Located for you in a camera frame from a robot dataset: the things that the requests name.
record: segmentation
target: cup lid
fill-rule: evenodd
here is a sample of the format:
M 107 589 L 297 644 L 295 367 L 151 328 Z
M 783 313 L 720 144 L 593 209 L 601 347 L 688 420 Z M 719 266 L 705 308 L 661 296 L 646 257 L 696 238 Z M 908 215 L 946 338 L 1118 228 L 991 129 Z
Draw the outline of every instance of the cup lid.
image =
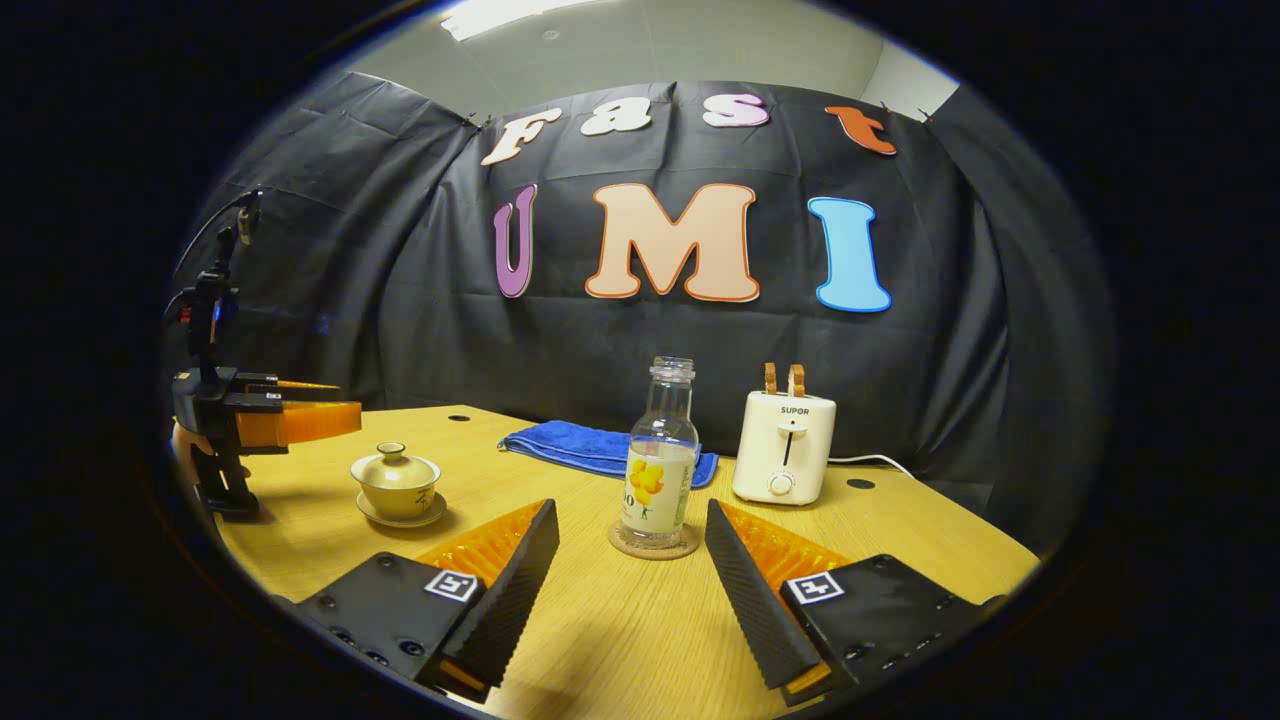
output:
M 404 455 L 406 447 L 402 442 L 383 442 L 378 445 L 376 450 L 380 455 L 369 457 L 356 477 L 366 486 L 385 489 L 416 489 L 434 483 L 440 475 L 434 465 L 421 457 Z

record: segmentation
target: glass bottle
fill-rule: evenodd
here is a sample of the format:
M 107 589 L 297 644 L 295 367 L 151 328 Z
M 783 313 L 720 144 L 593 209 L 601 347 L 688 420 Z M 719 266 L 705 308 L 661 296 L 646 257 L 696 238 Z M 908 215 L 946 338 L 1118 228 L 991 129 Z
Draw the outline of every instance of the glass bottle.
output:
M 631 428 L 622 488 L 622 536 L 646 548 L 680 542 L 698 460 L 698 430 L 689 419 L 694 361 L 658 356 L 649 369 L 649 406 Z

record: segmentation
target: toaster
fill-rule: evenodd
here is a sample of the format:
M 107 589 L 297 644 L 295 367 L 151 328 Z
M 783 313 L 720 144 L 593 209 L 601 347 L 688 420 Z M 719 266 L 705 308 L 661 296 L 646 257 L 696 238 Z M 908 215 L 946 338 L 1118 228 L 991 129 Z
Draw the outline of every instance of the toaster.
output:
M 772 387 L 746 396 L 742 437 L 733 466 L 733 495 L 755 502 L 809 505 L 822 492 L 836 404 L 804 393 L 804 369 L 791 366 L 787 395 Z

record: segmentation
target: letter m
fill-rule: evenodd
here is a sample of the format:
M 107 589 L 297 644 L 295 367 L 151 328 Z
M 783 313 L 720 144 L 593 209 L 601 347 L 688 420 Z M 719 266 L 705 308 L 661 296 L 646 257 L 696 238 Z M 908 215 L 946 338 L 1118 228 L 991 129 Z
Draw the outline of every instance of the letter m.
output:
M 630 297 L 640 290 L 631 274 L 635 249 L 649 283 L 667 295 L 680 269 L 698 250 L 685 292 L 699 300 L 746 302 L 760 295 L 746 260 L 746 206 L 755 201 L 741 184 L 704 184 L 675 223 L 648 186 L 611 184 L 593 196 L 604 206 L 600 269 L 586 281 L 595 297 Z

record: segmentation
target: blue letter i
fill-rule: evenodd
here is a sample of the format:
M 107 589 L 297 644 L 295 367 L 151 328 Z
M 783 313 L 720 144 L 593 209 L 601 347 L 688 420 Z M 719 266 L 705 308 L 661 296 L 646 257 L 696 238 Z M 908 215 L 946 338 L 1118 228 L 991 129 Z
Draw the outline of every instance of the blue letter i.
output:
M 809 211 L 822 218 L 827 237 L 827 282 L 818 287 L 818 300 L 827 307 L 849 313 L 878 313 L 892 302 L 876 279 L 870 223 L 876 210 L 865 202 L 814 197 Z

